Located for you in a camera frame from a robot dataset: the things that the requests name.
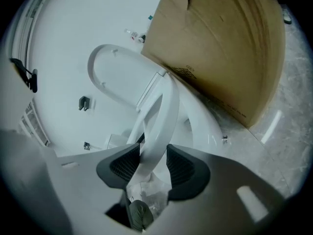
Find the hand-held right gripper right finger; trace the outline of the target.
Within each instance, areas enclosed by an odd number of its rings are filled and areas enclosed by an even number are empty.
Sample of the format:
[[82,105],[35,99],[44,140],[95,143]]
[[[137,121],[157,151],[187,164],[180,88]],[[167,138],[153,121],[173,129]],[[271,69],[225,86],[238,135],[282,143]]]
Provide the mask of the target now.
[[284,204],[270,184],[237,161],[167,146],[172,189],[153,235],[254,235]]

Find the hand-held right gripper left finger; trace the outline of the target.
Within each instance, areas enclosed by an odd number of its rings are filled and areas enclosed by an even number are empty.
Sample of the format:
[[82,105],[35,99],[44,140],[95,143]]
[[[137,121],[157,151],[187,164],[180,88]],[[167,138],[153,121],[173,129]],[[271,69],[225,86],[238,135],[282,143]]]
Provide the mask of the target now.
[[128,228],[133,227],[126,188],[140,162],[140,146],[60,157],[69,185],[94,211]]

